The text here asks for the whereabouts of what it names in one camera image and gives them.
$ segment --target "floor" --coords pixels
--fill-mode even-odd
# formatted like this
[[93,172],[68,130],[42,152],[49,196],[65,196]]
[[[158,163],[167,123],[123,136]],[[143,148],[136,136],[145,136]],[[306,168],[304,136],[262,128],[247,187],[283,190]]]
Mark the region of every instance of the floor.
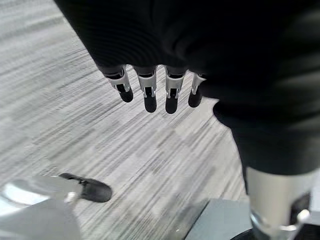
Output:
[[155,113],[122,102],[52,0],[0,1],[0,185],[17,177],[72,172],[113,188],[108,203],[75,208],[85,240],[182,240],[209,198],[245,197],[230,131],[213,99],[165,112],[157,70]]

